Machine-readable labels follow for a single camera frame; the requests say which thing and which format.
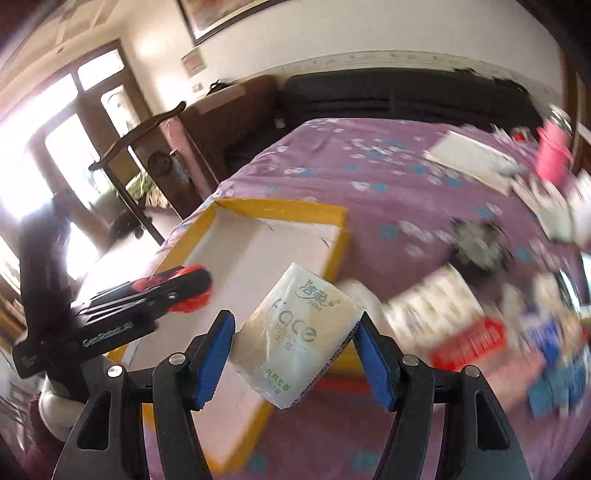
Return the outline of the red mesh scrubber ball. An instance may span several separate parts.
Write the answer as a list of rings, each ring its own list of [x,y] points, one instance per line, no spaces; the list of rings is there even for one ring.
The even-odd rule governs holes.
[[[168,309],[168,311],[175,312],[175,313],[185,313],[185,314],[195,312],[197,310],[204,308],[209,303],[209,301],[211,301],[211,294],[212,294],[212,289],[209,288],[204,293],[201,293],[197,296],[193,296],[187,300],[184,300],[182,302],[178,302],[178,303],[172,305]]]

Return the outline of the blue Vinda tissue pack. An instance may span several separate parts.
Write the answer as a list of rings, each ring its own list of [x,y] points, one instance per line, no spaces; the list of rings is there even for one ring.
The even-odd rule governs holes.
[[[590,347],[578,290],[566,272],[533,279],[517,332],[520,346],[540,353],[544,361],[527,393],[533,417],[569,415],[590,389]]]

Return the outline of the red white tissue pack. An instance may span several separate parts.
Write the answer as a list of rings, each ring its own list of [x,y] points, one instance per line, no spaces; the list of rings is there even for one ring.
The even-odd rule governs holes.
[[[508,346],[507,328],[485,310],[461,274],[447,264],[383,304],[394,340],[429,365],[459,371]]]

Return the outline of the yellow cardboard tray box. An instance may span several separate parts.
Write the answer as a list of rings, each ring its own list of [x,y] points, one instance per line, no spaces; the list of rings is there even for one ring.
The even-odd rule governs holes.
[[[170,313],[152,334],[109,352],[130,370],[156,365],[204,334],[221,310],[242,326],[280,276],[297,264],[332,281],[348,241],[344,207],[304,201],[216,200],[182,230],[156,270],[198,264],[211,273],[208,304],[190,314]],[[214,396],[193,414],[208,467],[214,474],[245,466],[273,405],[226,365]]]

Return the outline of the dark wooden chair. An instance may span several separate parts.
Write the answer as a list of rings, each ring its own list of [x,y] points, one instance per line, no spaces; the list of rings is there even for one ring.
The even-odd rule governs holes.
[[[184,124],[187,113],[188,105],[181,101],[139,121],[88,167],[105,174],[129,215],[157,245],[165,237],[147,213],[151,197],[184,219],[218,185]]]

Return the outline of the black electric motor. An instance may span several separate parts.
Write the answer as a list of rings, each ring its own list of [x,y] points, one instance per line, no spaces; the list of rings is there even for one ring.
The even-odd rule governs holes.
[[[508,236],[499,223],[453,219],[451,226],[453,252],[450,263],[457,269],[474,267],[487,273],[508,270],[512,255]]]

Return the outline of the white green-cuffed glove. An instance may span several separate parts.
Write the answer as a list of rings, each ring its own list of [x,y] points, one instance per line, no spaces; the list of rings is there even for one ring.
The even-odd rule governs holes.
[[[522,177],[515,177],[510,184],[514,193],[535,215],[549,241],[574,242],[575,226],[570,205],[552,182],[531,175],[528,183]]]

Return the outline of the white notebook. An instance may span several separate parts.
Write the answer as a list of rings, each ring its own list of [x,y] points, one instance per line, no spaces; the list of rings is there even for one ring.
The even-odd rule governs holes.
[[[454,131],[448,131],[423,156],[505,196],[512,190],[511,179],[521,172],[513,157]]]

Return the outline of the pink bottle with knit sleeve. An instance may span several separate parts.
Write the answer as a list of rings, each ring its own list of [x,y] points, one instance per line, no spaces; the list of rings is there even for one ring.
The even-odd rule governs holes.
[[[539,148],[535,171],[540,179],[559,187],[570,171],[573,158],[569,149],[573,130],[571,117],[560,107],[549,105],[550,113],[539,127]]]

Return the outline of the black sofa backrest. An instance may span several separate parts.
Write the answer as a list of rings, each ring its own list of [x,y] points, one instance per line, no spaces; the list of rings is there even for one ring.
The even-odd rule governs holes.
[[[467,71],[372,68],[294,75],[283,85],[287,124],[318,118],[376,118],[472,125],[490,132],[543,123],[529,92]]]

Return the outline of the framed wall painting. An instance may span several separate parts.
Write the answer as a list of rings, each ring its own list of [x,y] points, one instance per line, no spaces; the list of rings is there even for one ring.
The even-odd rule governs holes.
[[[286,0],[178,0],[184,23],[194,46],[230,26],[284,3]]]

